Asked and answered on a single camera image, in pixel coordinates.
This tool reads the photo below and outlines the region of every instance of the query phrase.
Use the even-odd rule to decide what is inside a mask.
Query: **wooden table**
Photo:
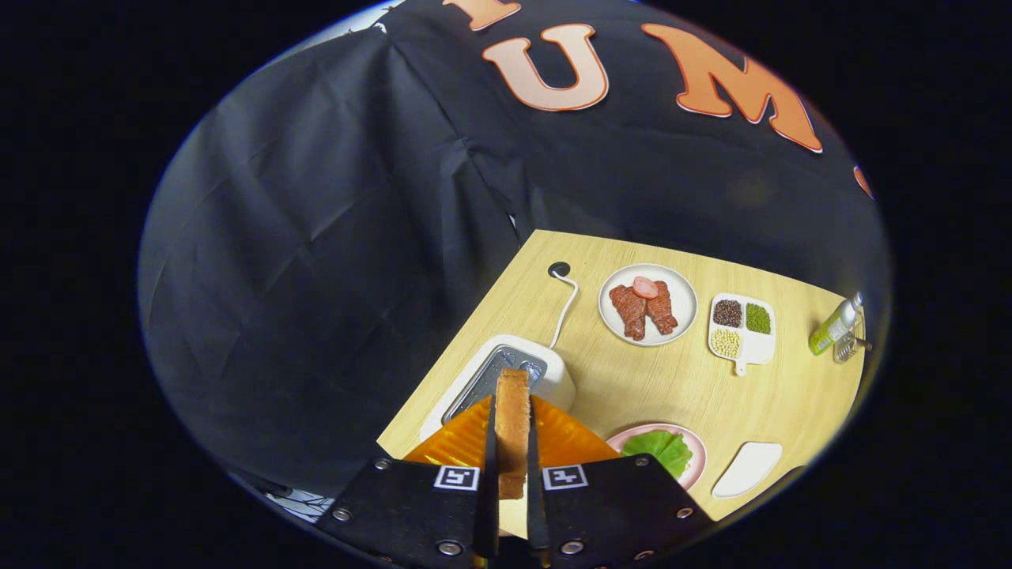
[[[377,442],[402,458],[421,440],[419,427],[479,347],[496,334],[547,345],[572,288],[547,267],[565,260],[580,284],[556,351],[577,387],[570,414],[607,438],[635,423],[672,422],[706,445],[705,471],[689,490],[712,517],[742,507],[787,471],[808,464],[833,437],[854,402],[863,367],[857,356],[840,364],[831,351],[812,355],[808,337],[842,297],[785,276],[700,255],[624,241],[536,231],[465,323]],[[598,293],[615,270],[656,263],[680,272],[695,289],[698,312],[677,340],[641,347],[605,326]],[[769,303],[776,313],[776,351],[765,365],[734,375],[734,362],[706,343],[710,301],[735,293]],[[783,455],[759,485],[737,498],[711,495],[742,444],[779,442]],[[525,538],[526,504],[503,501],[502,529]]]

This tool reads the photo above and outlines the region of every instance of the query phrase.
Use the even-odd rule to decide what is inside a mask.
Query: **spray bottle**
[[[819,355],[843,337],[857,321],[857,309],[861,306],[861,294],[840,303],[833,314],[809,337],[809,349]]]

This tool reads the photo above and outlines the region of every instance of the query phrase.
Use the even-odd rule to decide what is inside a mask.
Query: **orange plastic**
[[[621,457],[594,431],[562,409],[536,395],[531,396],[537,422],[537,453],[541,468],[580,465]],[[485,432],[489,424],[491,397],[465,412],[419,444],[405,461],[432,465],[485,466]]]
[[[485,431],[492,396],[468,407],[432,433],[405,461],[431,465],[485,468]]]
[[[609,461],[621,457],[594,431],[566,411],[531,396],[537,423],[537,455],[541,468]]]

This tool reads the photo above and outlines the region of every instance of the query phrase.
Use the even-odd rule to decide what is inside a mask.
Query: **power cord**
[[[563,331],[563,321],[566,320],[566,313],[569,312],[569,307],[570,307],[571,304],[573,304],[573,299],[576,298],[576,294],[580,292],[580,286],[579,284],[577,284],[575,281],[570,280],[569,278],[566,278],[565,276],[559,274],[558,271],[553,270],[552,271],[552,276],[555,276],[556,278],[558,278],[558,279],[560,279],[560,280],[562,280],[564,282],[569,282],[570,284],[572,284],[573,286],[573,294],[570,295],[570,300],[566,303],[566,306],[563,307],[563,313],[559,315],[559,324],[556,326],[556,336],[554,338],[552,338],[552,345],[549,346],[549,349],[555,349],[556,348],[556,343],[559,342],[559,334],[562,333],[562,331]]]

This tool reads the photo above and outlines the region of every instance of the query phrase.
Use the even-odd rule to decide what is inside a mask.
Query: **green lettuce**
[[[678,477],[688,468],[692,451],[682,440],[682,434],[672,434],[666,430],[652,430],[638,434],[625,441],[622,456],[648,455],[657,459],[661,466],[678,480]]]

